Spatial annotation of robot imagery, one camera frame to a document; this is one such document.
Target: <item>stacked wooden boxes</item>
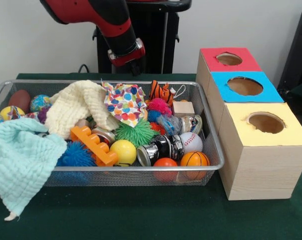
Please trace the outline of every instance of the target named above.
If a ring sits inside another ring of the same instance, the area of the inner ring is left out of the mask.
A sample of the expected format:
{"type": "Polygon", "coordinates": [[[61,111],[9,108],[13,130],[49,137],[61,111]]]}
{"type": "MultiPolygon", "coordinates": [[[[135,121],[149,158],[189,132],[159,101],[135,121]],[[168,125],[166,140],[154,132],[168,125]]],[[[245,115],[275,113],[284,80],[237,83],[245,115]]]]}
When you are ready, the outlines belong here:
{"type": "Polygon", "coordinates": [[[302,126],[246,48],[203,48],[203,86],[224,148],[229,200],[290,198],[302,173],[302,126]]]}

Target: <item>green table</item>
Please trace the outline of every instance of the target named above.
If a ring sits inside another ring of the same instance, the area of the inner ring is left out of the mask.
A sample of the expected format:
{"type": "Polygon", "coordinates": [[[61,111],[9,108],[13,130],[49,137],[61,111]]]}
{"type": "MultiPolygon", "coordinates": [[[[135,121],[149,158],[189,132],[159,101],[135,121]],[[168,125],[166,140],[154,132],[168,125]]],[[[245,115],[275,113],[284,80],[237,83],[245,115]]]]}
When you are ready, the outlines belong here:
{"type": "MultiPolygon", "coordinates": [[[[130,80],[128,75],[19,74],[19,79],[130,80]]],[[[142,75],[135,80],[189,80],[194,74],[142,75]]],[[[302,239],[302,176],[291,199],[228,201],[218,172],[206,186],[44,187],[4,239],[302,239]]]]}

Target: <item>pink spiky ball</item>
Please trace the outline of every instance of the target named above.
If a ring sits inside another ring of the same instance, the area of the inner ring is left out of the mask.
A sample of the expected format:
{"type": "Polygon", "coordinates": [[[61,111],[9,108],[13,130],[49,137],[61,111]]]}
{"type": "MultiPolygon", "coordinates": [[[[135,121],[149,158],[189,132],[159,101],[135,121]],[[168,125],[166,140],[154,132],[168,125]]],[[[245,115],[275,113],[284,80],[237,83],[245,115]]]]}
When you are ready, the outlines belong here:
{"type": "Polygon", "coordinates": [[[150,110],[158,111],[161,114],[167,114],[171,115],[172,111],[170,110],[170,107],[168,104],[161,98],[154,98],[148,107],[150,110]]]}

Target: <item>orange lego block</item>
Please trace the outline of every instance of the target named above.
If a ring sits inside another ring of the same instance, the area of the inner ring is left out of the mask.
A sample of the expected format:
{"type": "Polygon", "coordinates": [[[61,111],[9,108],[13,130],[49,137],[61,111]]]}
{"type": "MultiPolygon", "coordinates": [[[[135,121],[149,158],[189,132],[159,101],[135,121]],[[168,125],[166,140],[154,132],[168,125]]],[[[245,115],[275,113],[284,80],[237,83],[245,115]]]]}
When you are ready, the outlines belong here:
{"type": "Polygon", "coordinates": [[[91,134],[91,129],[87,126],[73,127],[70,136],[72,141],[82,142],[94,154],[95,163],[99,167],[112,167],[118,161],[117,154],[110,151],[106,143],[100,143],[99,136],[91,134]]]}

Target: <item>light blue towel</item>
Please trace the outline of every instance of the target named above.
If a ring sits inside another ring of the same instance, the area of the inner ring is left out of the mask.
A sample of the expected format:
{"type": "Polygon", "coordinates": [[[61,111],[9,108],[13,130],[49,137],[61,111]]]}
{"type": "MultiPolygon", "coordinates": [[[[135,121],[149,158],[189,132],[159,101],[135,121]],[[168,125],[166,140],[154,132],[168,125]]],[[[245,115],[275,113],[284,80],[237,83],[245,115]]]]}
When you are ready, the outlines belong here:
{"type": "Polygon", "coordinates": [[[22,213],[66,150],[60,136],[35,134],[47,130],[24,117],[0,124],[0,197],[11,214],[22,213]]]}

